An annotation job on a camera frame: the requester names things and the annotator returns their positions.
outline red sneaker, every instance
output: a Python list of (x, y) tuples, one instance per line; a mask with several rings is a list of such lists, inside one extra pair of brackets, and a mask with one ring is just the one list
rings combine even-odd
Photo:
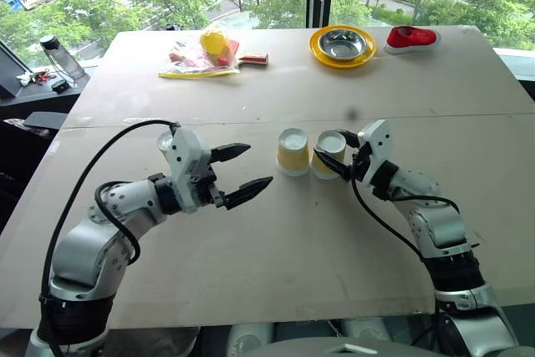
[(389, 54), (404, 54), (434, 48), (440, 41), (440, 34), (432, 29), (394, 27), (386, 39), (385, 50)]

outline black cable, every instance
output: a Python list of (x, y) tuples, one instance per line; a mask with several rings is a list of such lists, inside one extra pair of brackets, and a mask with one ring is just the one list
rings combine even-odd
[(421, 334), (419, 334), (418, 336), (415, 337), (415, 339), (412, 341), (412, 343), (410, 344), (411, 346), (416, 346), (420, 340), (423, 339), (424, 336), (426, 336), (428, 333), (430, 333), (435, 327), (433, 325), (431, 325), (429, 328), (426, 328), (424, 330), (422, 330)]
[(357, 200), (359, 200), (360, 205), (364, 208), (365, 211), (369, 213), (370, 216), (372, 216), (382, 227), (384, 227), (386, 230), (388, 230), (390, 233), (392, 233), (394, 236), (396, 236), (399, 240), (405, 243), (405, 245), (410, 248), (419, 259), (422, 258), (421, 252), (416, 246), (407, 240), (403, 235), (398, 233), (394, 228), (389, 226), (385, 221), (383, 221), (380, 217), (378, 217), (375, 212), (371, 210), (371, 208), (366, 205), (364, 200), (362, 199), (362, 196), (360, 196), (359, 189), (357, 188), (357, 181), (356, 181), (356, 175), (355, 175), (355, 166), (354, 164), (351, 166), (351, 186), (353, 187), (354, 195), (357, 197)]
[(438, 350), (442, 351), (440, 334), (438, 333), (438, 320), (440, 311), (441, 310), (438, 305), (438, 300), (435, 298), (435, 313), (433, 315), (433, 337), (431, 338), (430, 350), (435, 349), (435, 342), (438, 342)]
[(100, 159), (100, 157), (121, 137), (145, 125), (168, 125), (171, 130), (171, 133), (173, 134), (176, 130), (176, 127), (178, 127), (177, 123), (172, 123), (167, 120), (154, 119), (141, 121), (140, 123), (131, 125), (114, 135), (114, 137), (108, 142), (106, 142), (106, 144), (104, 144), (104, 146), (100, 148), (100, 150), (95, 154), (95, 156), (93, 156), (93, 159), (91, 159), (89, 164), (85, 167), (84, 171), (80, 175), (79, 179), (76, 181), (76, 184), (74, 185), (74, 188), (70, 193), (69, 199), (67, 200), (67, 203), (65, 204), (65, 207), (61, 212), (61, 216), (59, 217), (58, 222), (56, 223), (56, 227), (52, 232), (52, 237), (50, 238), (50, 243), (48, 244), (47, 253), (44, 258), (43, 276), (41, 277), (41, 315), (44, 323), (46, 323), (46, 325), (48, 326), (48, 332), (51, 334), (51, 341), (48, 343), (50, 345), (50, 349), (52, 350), (54, 357), (63, 357), (63, 353), (59, 348), (57, 342), (54, 341), (54, 324), (52, 323), (52, 320), (48, 315), (48, 311), (44, 303), (46, 303), (46, 299), (48, 298), (50, 293), (48, 281), (50, 278), (50, 268), (52, 266), (52, 256), (54, 255), (54, 249), (56, 247), (56, 243), (58, 242), (59, 233), (61, 232), (61, 229), (65, 224), (65, 220), (67, 219), (67, 215), (69, 214), (70, 208), (73, 205), (74, 200), (76, 199), (76, 196), (78, 195), (78, 192), (82, 184), (84, 183), (85, 178), (87, 177), (93, 166)]
[(128, 264), (131, 265), (132, 263), (137, 261), (138, 258), (140, 257), (140, 253), (141, 253), (140, 244), (137, 241), (137, 238), (135, 238), (134, 234), (130, 230), (128, 230), (126, 226), (123, 225), (119, 221), (119, 219), (117, 219), (114, 216), (113, 213), (111, 213), (111, 211), (108, 209), (108, 207), (104, 203), (104, 200), (102, 199), (102, 191), (105, 188), (115, 186), (116, 184), (124, 184), (124, 183), (128, 183), (128, 181), (108, 181), (107, 183), (101, 184), (94, 191), (94, 201), (96, 202), (97, 207), (99, 207), (100, 211), (106, 217), (106, 219), (108, 219), (115, 227), (117, 227), (119, 231), (123, 233), (126, 238), (128, 238), (128, 240), (130, 241), (130, 244), (132, 244), (132, 247), (134, 248), (134, 251), (135, 251), (135, 255), (128, 262)]
[(457, 206), (457, 204), (455, 204), (455, 202), (453, 202), (452, 200), (448, 200), (447, 198), (443, 198), (441, 196), (398, 196), (396, 198), (388, 198), (388, 201), (410, 201), (410, 200), (424, 200), (424, 201), (429, 200), (429, 201), (444, 202), (448, 205), (451, 205), (453, 209), (457, 211), (457, 213), (460, 213), (459, 207)]

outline yellow paper cup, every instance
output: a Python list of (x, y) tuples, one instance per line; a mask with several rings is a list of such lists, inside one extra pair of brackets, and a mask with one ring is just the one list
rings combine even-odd
[(308, 171), (308, 139), (300, 129), (286, 129), (278, 137), (277, 168), (288, 176)]
[[(345, 138), (338, 131), (328, 130), (324, 131), (318, 136), (316, 141), (316, 149), (323, 150), (340, 162), (344, 161), (345, 154)], [(331, 171), (316, 155), (312, 153), (312, 160), (310, 161), (310, 167), (316, 177), (323, 180), (332, 180), (338, 177), (337, 173)]]

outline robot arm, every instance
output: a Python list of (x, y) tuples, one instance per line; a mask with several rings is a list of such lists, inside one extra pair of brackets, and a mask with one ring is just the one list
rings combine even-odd
[(386, 120), (367, 125), (357, 135), (339, 132), (358, 149), (351, 166), (315, 152), (346, 181), (361, 181), (378, 198), (392, 201), (409, 223), (435, 288), (445, 351), (483, 357), (516, 346), (512, 328), (479, 271), (456, 204), (441, 198), (439, 184), (427, 175), (404, 171), (389, 161), (392, 134)]
[(211, 150), (197, 134), (183, 128), (164, 133), (159, 144), (170, 175), (100, 186), (87, 217), (57, 246), (49, 294), (40, 298), (42, 319), (32, 332), (27, 357), (52, 356), (51, 343), (65, 355), (99, 355), (113, 298), (126, 267), (139, 257), (137, 241), (168, 215), (194, 213), (212, 203), (232, 209), (254, 198), (272, 180), (249, 181), (227, 195), (217, 189), (211, 163), (239, 156), (249, 145)]

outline clear plastic bottle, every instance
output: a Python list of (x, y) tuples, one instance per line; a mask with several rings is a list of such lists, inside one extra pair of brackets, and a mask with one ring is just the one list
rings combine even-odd
[(75, 58), (64, 48), (55, 35), (45, 35), (39, 41), (43, 51), (59, 64), (72, 79), (83, 77), (85, 72)]

